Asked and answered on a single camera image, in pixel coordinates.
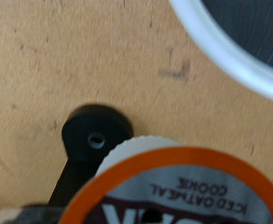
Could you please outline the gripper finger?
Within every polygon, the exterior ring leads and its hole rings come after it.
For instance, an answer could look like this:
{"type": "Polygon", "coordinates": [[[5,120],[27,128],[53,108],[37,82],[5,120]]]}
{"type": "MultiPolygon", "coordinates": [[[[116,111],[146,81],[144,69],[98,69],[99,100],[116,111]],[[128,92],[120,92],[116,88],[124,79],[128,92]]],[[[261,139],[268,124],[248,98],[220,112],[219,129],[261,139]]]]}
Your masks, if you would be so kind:
{"type": "Polygon", "coordinates": [[[0,210],[0,224],[58,224],[63,207],[28,205],[0,210]]]}

